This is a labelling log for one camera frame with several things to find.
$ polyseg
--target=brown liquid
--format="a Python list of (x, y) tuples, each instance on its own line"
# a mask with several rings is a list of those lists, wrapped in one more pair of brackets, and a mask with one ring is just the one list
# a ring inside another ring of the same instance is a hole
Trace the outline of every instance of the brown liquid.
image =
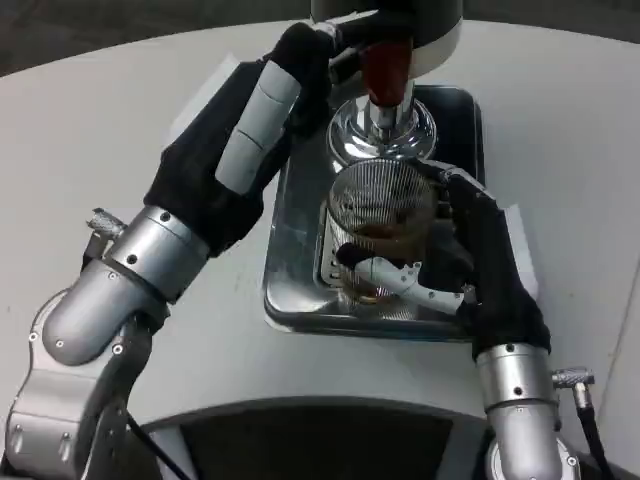
[(372, 239), (391, 239), (402, 231), (399, 225), (362, 225), (354, 230), (357, 235)]

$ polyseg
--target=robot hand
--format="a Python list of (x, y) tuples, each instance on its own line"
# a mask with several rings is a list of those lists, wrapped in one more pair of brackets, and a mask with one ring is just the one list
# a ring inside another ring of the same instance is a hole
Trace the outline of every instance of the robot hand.
[(550, 334), (535, 301), (538, 287), (517, 206), (502, 210), (484, 186), (453, 165), (426, 161), (418, 168), (447, 189), (456, 237), (473, 258), (467, 285), (457, 292), (423, 287), (417, 265), (403, 267), (355, 245), (341, 247), (338, 261), (370, 283), (464, 321), (496, 434), (489, 478), (574, 478), (561, 462), (569, 454), (556, 435)]

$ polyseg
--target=espresso machine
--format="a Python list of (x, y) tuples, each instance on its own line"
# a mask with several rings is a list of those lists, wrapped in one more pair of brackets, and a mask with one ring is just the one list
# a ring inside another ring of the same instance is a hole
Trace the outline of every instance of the espresso machine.
[[(414, 85), (415, 78), (454, 53), (462, 0), (414, 3), (420, 19), (412, 43), (350, 49), (334, 60), (334, 85), (352, 78), (336, 89), (330, 108), (322, 112), (322, 126), (280, 175), (264, 275), (265, 309), (276, 328), (434, 341), (467, 338), (455, 317), (400, 298), (366, 305), (345, 295), (327, 222), (325, 199), (337, 173), (361, 160), (435, 159), (484, 182), (482, 121), (473, 97), (454, 86)], [(312, 16), (326, 21), (351, 14), (346, 17), (351, 21), (378, 7), (379, 2), (322, 1), (312, 4)], [(421, 283), (447, 290), (456, 288), (451, 285), (455, 273), (468, 259), (452, 241), (442, 193), (436, 211), (426, 246), (434, 261), (421, 272)]]

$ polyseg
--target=metal tray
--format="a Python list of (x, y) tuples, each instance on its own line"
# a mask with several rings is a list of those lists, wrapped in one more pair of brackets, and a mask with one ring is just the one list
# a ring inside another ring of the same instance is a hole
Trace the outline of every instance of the metal tray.
[[(455, 87), (420, 86), (415, 96), (438, 127), (434, 158), (484, 181), (480, 110), (471, 95)], [(453, 317), (397, 298), (363, 305), (340, 290), (324, 209), (336, 168), (321, 130), (297, 149), (280, 176), (263, 280), (270, 323), (295, 332), (466, 341)], [(446, 221), (440, 224), (446, 230)]]

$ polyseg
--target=metal cylinder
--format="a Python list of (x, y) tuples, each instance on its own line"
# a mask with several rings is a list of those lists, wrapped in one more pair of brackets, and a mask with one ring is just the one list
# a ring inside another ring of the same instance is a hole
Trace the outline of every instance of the metal cylinder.
[(558, 404), (547, 352), (499, 345), (478, 356), (485, 411), (496, 434), (501, 471), (509, 480), (559, 480), (555, 426)]
[(547, 357), (544, 349), (521, 343), (500, 345), (480, 354), (476, 364), (485, 410), (510, 401), (557, 404)]
[(175, 216), (146, 207), (108, 252), (144, 279), (168, 302), (175, 302), (207, 262), (207, 245)]

